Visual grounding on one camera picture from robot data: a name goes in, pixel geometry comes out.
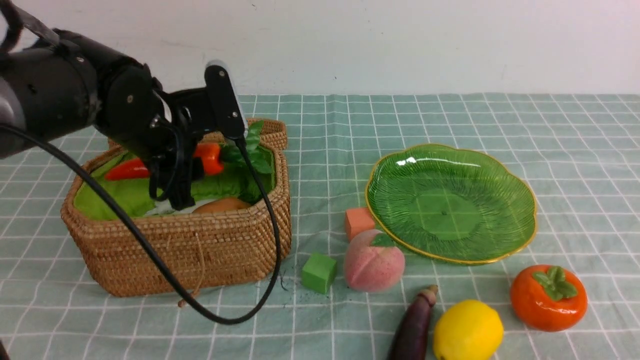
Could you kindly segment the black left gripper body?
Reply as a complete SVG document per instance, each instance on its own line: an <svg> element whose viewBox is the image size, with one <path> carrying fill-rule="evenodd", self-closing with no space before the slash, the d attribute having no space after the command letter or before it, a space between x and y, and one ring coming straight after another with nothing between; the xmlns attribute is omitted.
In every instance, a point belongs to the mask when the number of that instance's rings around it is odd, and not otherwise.
<svg viewBox="0 0 640 360"><path fill-rule="evenodd" d="M150 121L150 164L169 166L170 148L184 141L196 141L197 148L204 135L215 130L215 124L208 118L203 88L170 93L161 88L151 88L151 95L156 107Z"/></svg>

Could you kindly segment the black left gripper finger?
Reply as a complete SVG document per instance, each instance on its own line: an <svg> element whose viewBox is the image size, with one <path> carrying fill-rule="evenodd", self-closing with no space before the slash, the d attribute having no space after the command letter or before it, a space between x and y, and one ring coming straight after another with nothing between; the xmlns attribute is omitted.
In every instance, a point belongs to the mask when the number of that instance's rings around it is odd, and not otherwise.
<svg viewBox="0 0 640 360"><path fill-rule="evenodd" d="M185 140L180 145L174 145L167 154L169 162L169 190L168 200L171 207L180 211L195 204L191 194L191 184L194 170L194 152L196 140Z"/></svg>

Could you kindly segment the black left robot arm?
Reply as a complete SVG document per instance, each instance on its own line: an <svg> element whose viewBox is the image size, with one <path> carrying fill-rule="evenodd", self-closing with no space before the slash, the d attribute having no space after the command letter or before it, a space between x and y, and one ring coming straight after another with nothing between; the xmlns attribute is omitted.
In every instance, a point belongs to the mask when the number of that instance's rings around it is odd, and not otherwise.
<svg viewBox="0 0 640 360"><path fill-rule="evenodd" d="M149 195L174 210L195 204L204 177L195 145L216 128L204 88L171 93L132 57L69 30L50 29L1 2L1 123L49 142L95 127L150 171Z"/></svg>

